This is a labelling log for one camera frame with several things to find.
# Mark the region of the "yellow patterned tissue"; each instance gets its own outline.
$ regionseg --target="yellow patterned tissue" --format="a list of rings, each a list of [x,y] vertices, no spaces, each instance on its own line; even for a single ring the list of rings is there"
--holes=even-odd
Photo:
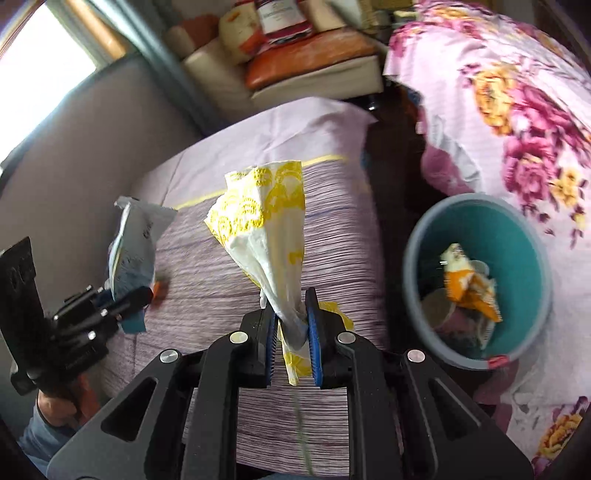
[[[261,289],[261,307],[270,302],[281,319],[278,335],[291,385],[312,370],[301,296],[306,210],[301,169],[300,162],[286,161],[228,173],[228,191],[205,219],[213,236]],[[335,302],[319,303],[353,329]]]

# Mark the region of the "person's arm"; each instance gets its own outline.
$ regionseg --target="person's arm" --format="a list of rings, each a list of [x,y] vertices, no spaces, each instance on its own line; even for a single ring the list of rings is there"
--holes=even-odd
[[[100,408],[84,374],[72,385],[72,389],[80,404],[79,422],[74,418],[77,411],[72,402],[48,397],[40,391],[33,418],[18,441],[25,455],[43,475],[47,473],[51,458]]]
[[[42,411],[50,420],[46,420]],[[39,392],[33,408],[33,417],[18,444],[43,475],[47,473],[47,465],[51,458],[75,434],[76,430],[67,425],[69,418],[74,414],[76,408],[71,402],[48,398],[43,392]]]

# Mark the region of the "teal trash can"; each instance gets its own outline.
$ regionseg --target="teal trash can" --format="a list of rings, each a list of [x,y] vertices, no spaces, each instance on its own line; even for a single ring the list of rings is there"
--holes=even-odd
[[[440,339],[421,308],[429,290],[443,286],[439,259],[452,243],[459,243],[470,259],[489,265],[503,317],[486,349],[466,355]],[[485,194],[453,196],[425,213],[408,240],[402,273],[414,329],[431,353],[455,367],[487,370],[516,360],[534,342],[550,314],[550,267],[538,234],[519,211]]]

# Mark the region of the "bed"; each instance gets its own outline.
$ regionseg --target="bed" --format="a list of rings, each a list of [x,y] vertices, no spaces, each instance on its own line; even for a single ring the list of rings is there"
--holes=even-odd
[[[591,78],[535,27],[479,5],[419,2],[390,40],[384,74],[417,99],[424,178],[447,195],[483,192],[534,225],[550,259],[553,311],[537,344],[476,392],[541,472],[591,394]]]
[[[320,300],[338,302],[356,332],[379,348],[387,347],[381,246],[361,166],[366,129],[373,121],[346,103],[298,100],[206,138],[137,182],[135,197],[178,209],[156,253],[156,271],[171,281],[163,303],[147,311],[147,333],[121,333],[110,342],[102,374],[107,394],[116,395],[163,349],[189,353],[207,348],[236,329],[245,313],[259,308],[258,289],[203,223],[223,193],[224,174],[253,164],[303,162],[302,288],[315,286]],[[346,391],[321,392],[311,378],[289,386],[278,348],[271,386],[240,393],[236,459],[275,472],[346,475]]]

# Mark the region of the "floral bedsheet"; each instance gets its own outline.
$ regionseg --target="floral bedsheet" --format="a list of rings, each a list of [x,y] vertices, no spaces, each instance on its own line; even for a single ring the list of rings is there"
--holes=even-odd
[[[390,40],[384,75],[420,94],[424,177],[449,195],[507,201],[548,251],[554,298],[544,334],[498,372],[494,384],[503,388],[483,395],[510,406],[508,435],[545,464],[540,458],[551,461],[574,430],[572,421],[557,427],[566,413],[553,412],[578,414],[577,399],[591,393],[591,78],[531,25],[452,1],[424,0],[417,9],[420,20]],[[560,434],[541,448],[540,429],[551,428]]]

